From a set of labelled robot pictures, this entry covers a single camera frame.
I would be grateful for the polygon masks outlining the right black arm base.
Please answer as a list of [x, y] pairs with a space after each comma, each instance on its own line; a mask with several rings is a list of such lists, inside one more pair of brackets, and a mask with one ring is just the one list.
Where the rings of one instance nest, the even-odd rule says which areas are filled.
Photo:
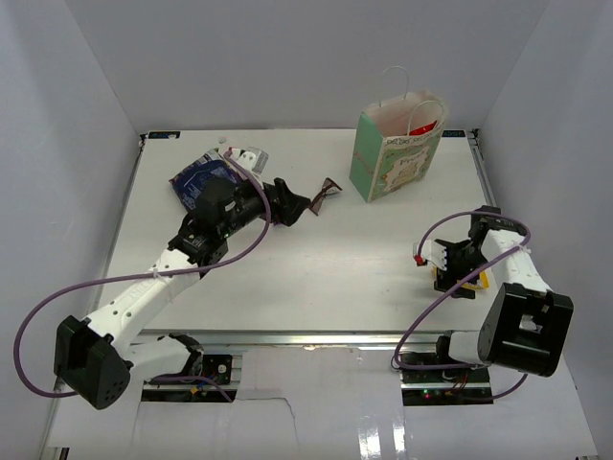
[[456, 406], [492, 403], [487, 368], [408, 370], [391, 358], [391, 366], [399, 372], [404, 407]]

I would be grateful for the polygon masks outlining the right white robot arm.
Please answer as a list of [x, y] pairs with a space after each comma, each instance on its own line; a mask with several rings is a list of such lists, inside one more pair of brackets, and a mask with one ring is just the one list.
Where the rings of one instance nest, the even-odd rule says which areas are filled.
[[424, 238], [415, 247], [420, 264], [435, 268], [434, 288], [473, 300], [486, 271], [498, 287], [477, 331], [448, 331], [432, 358], [434, 374], [452, 382], [470, 366], [499, 365], [551, 376], [559, 363], [574, 304], [543, 280], [527, 246], [527, 227], [484, 205], [470, 213], [463, 241]]

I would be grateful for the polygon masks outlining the red cookie snack bag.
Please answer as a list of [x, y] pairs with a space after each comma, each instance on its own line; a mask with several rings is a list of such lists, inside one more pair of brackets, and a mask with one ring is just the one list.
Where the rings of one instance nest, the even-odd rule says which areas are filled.
[[436, 126], [437, 126], [438, 122], [437, 121], [433, 121], [428, 125], [424, 125], [424, 126], [420, 126], [417, 128], [414, 128], [412, 130], [410, 130], [408, 132], [409, 136], [421, 136], [423, 134], [426, 134], [430, 131], [432, 131]]

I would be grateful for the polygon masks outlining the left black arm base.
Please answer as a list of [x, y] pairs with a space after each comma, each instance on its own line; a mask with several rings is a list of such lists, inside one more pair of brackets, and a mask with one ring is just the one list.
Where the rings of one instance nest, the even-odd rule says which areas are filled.
[[235, 360], [231, 355], [204, 355], [185, 375], [197, 379], [178, 379], [147, 383], [141, 400], [148, 403], [232, 403], [238, 391]]

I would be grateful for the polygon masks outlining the yellow candy bar packet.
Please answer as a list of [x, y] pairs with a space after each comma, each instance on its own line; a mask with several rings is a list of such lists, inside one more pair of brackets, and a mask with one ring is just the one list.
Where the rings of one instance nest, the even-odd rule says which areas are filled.
[[463, 288], [469, 290], [484, 290], [489, 288], [489, 280], [486, 272], [481, 272], [478, 278], [473, 282], [463, 284]]

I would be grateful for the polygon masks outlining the blue chips snack bag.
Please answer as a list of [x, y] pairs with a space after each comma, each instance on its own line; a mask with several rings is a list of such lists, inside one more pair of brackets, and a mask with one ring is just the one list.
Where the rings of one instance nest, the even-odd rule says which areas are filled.
[[172, 177], [169, 183], [182, 206], [190, 212], [204, 186], [214, 178], [228, 179], [234, 185], [242, 182], [242, 178], [222, 158], [219, 148], [207, 150]]

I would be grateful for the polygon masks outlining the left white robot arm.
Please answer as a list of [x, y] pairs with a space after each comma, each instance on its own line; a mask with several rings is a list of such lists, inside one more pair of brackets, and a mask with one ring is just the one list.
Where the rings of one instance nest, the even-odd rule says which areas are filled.
[[183, 382], [196, 380], [203, 361], [194, 340], [170, 334], [157, 346], [142, 346], [134, 344], [134, 338], [174, 297], [220, 264], [228, 239], [237, 231], [258, 218], [289, 227], [309, 204], [281, 178], [271, 184], [209, 180], [144, 279], [85, 318], [68, 316], [58, 325], [56, 376], [96, 409], [121, 397], [131, 369], [142, 362], [157, 364], [152, 378], [173, 374]]

